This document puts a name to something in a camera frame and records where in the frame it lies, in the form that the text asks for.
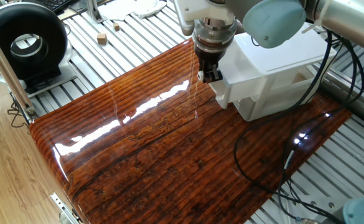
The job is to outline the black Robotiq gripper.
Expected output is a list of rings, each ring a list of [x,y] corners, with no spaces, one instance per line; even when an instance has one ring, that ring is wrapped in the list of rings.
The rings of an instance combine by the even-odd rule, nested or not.
[[[198,47],[195,54],[199,60],[199,80],[203,83],[216,82],[223,79],[221,71],[218,69],[218,62],[225,55],[226,51],[207,52]]]

